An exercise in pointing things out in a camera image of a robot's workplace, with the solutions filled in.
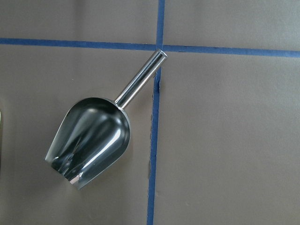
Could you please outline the stainless steel ice scoop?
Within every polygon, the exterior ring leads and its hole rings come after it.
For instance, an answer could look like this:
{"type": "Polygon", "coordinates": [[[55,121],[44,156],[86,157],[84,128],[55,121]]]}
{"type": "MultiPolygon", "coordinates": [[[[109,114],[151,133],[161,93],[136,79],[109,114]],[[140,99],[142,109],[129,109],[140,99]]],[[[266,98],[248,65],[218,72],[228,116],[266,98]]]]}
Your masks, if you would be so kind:
{"type": "Polygon", "coordinates": [[[157,49],[115,100],[88,97],[66,113],[45,161],[81,189],[114,164],[128,148],[130,120],[125,108],[167,59],[157,49]]]}

